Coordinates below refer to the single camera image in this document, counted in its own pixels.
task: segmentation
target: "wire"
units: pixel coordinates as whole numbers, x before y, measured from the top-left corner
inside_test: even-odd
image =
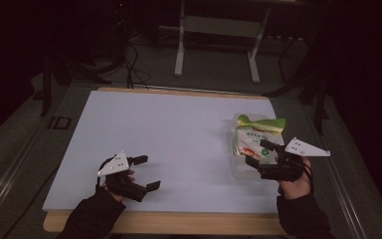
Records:
[[[9,228],[9,230],[5,233],[5,235],[2,237],[2,239],[5,239],[8,237],[8,235],[14,230],[14,228],[18,225],[18,223],[21,221],[21,219],[26,215],[30,207],[33,205],[34,201],[36,201],[37,197],[39,196],[40,192],[43,190],[45,185],[48,183],[48,181],[52,178],[52,176],[58,171],[59,166],[57,166],[51,174],[46,178],[46,180],[42,183],[39,190],[36,192],[30,203],[27,205],[27,207],[24,209],[24,211],[21,213],[21,215],[17,218],[17,220],[12,224],[12,226]]]
[[[311,187],[311,192],[314,191],[314,176],[312,175],[312,170],[307,164],[303,164],[304,168],[303,171],[305,172],[306,176],[309,179],[309,186]]]

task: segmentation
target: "plastic package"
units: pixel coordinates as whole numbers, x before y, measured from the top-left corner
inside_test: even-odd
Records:
[[[263,115],[255,115],[255,114],[241,114],[241,113],[236,113],[234,115],[233,120],[231,121],[229,132],[230,132],[230,144],[231,144],[231,162],[232,162],[232,171],[233,174],[236,178],[239,179],[254,179],[254,178],[260,178],[260,174],[257,172],[256,169],[253,167],[247,165],[245,163],[245,156],[240,153],[240,150],[242,148],[238,149],[238,143],[237,143],[237,132],[236,128],[238,125],[237,119],[239,116],[245,115],[249,118],[250,121],[256,121],[256,120],[267,120],[268,118]],[[251,130],[251,127],[240,127],[239,133],[244,133],[245,135],[249,135],[246,137],[247,140],[252,140],[252,147],[260,147],[260,137],[267,138],[267,140],[272,141],[272,142],[280,142],[283,141],[282,137],[280,134],[273,135],[271,133],[254,133],[253,130]],[[266,149],[263,150],[263,153],[255,153],[252,154],[252,156],[255,159],[258,159],[260,163],[263,164],[275,164],[275,157],[277,154],[274,151],[268,151]]]

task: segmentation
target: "white stand leg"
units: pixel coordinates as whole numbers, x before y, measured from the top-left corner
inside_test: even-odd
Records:
[[[184,65],[184,17],[185,17],[185,0],[181,2],[181,17],[179,19],[179,46],[176,54],[175,77],[182,76],[182,66]]]
[[[256,41],[254,43],[254,48],[251,52],[248,52],[248,63],[250,65],[251,78],[253,79],[254,84],[258,84],[260,82],[259,70],[257,69],[256,56],[259,51],[260,43],[263,39],[263,34],[266,29],[266,24],[268,23],[269,15],[271,13],[271,9],[268,8],[266,10],[265,18],[263,23],[260,24],[259,32],[256,37]]]

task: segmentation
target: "metal stand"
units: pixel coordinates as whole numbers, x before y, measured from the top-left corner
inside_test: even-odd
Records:
[[[179,46],[176,54],[176,64],[174,75],[182,76],[184,65],[184,34],[185,31],[199,32],[208,34],[219,34],[227,36],[250,37],[255,38],[253,49],[248,52],[248,61],[253,83],[260,82],[259,71],[256,63],[257,52],[259,51],[260,43],[263,39],[263,34],[266,29],[271,9],[268,8],[265,12],[262,23],[238,21],[230,19],[216,19],[198,16],[189,16],[185,14],[185,0],[181,2],[181,15],[179,19]]]

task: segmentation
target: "snack bag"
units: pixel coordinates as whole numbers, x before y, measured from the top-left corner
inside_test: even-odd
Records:
[[[237,118],[233,152],[234,155],[248,155],[260,161],[270,163],[271,152],[260,146],[260,140],[276,143],[285,128],[285,119],[260,119],[251,121],[246,115]]]

